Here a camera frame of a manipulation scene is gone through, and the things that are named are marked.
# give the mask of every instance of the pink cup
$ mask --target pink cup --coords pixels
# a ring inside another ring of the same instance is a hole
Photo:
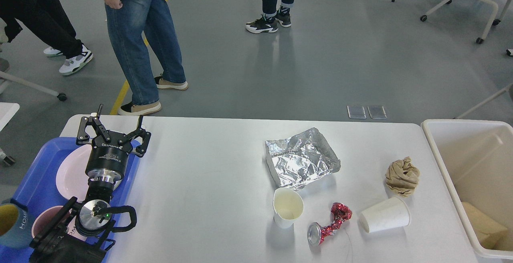
[[[50,223],[50,221],[57,215],[59,210],[61,210],[62,206],[54,206],[51,208],[48,208],[44,210],[34,221],[34,224],[32,225],[32,237],[35,238],[35,236],[44,229],[46,225]],[[77,228],[75,227],[75,218],[69,223],[68,230],[66,231],[69,235],[80,239],[82,241],[85,241],[87,238],[85,236],[82,236],[77,231]]]

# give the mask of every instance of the sneaker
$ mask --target sneaker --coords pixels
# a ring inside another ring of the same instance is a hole
[[[63,66],[59,68],[59,73],[61,73],[61,75],[76,73],[92,59],[93,53],[85,45],[82,45],[82,53],[71,59],[66,59]]]
[[[177,89],[179,91],[185,91],[189,87],[189,83],[187,81],[183,83],[173,83],[162,78],[162,75],[155,77],[155,84],[157,84],[157,88],[161,89]]]
[[[276,32],[278,31],[278,23],[274,18],[269,19],[262,15],[262,17],[258,20],[255,20],[254,22],[248,22],[246,24],[246,29],[252,33]]]
[[[292,25],[290,22],[290,13],[277,12],[275,18],[280,22],[282,27],[290,27]]]
[[[53,47],[47,47],[42,51],[48,58],[51,57],[58,57],[59,55],[62,55],[63,52],[59,51],[58,49],[54,49]]]
[[[162,109],[160,102],[154,102],[153,104],[137,106],[130,102],[126,105],[121,106],[117,109],[118,115],[148,115],[149,113],[156,113]]]

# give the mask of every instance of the white paper cup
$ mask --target white paper cup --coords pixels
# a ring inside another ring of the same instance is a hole
[[[42,229],[44,229],[44,227],[46,225],[48,225],[50,223],[50,221],[53,219],[53,217],[55,217],[55,215],[57,215],[57,213],[59,212],[59,210],[61,210],[62,206],[54,206],[54,207],[51,207],[51,208],[48,208],[46,210],[44,210],[39,216],[37,216],[37,218],[35,219],[34,221],[34,224],[32,225],[32,237],[35,238],[35,236],[42,231]],[[75,227],[75,218],[73,218],[73,220],[69,223],[68,225],[68,230],[66,230],[66,232],[77,238],[77,239],[80,239],[82,241],[85,241],[87,238],[85,236],[82,236],[79,234],[79,232],[77,231],[77,228]]]
[[[407,226],[411,221],[408,206],[398,197],[391,197],[367,208],[360,216],[363,229],[368,233]]]
[[[289,188],[278,188],[273,197],[275,222],[280,228],[289,228],[303,213],[303,199]]]

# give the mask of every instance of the white plastic bin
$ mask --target white plastic bin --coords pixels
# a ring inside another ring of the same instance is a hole
[[[426,120],[422,128],[476,253],[513,259],[513,128],[474,120]],[[461,201],[508,228],[498,250],[480,245]]]

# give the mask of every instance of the crumpled aluminum foil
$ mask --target crumpled aluminum foil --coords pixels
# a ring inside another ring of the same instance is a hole
[[[300,190],[340,170],[340,160],[317,128],[284,140],[265,141],[266,162],[280,187]]]

